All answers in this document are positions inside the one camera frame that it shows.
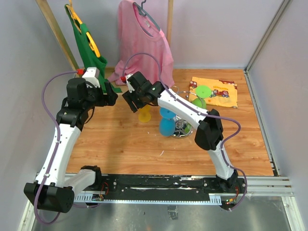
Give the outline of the orange plastic wine glass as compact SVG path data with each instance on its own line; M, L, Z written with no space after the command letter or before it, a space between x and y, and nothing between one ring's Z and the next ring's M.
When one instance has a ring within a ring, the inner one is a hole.
M150 106L146 105L139 109L138 120L142 123L147 123L151 120Z

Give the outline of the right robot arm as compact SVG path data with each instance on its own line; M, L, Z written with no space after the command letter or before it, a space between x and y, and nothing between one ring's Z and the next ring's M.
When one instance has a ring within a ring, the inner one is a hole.
M141 72L120 79L128 86L123 98L133 112L151 103L175 113L188 122L196 130L195 143L210 155L219 189L226 193L234 189L238 173L231 167L223 144L222 118L218 111L208 111L193 105L160 81L152 84Z

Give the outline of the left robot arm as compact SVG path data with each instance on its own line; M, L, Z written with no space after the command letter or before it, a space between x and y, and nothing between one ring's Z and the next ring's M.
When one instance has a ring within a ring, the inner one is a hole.
M68 180L65 173L89 111L95 107L113 106L118 95L109 81L101 86L95 77L72 78L66 91L61 110L52 118L56 125L55 134L45 163L34 182L26 183L24 187L24 194L35 210L67 213L80 192L86 188L96 191L103 185L98 166L83 166Z

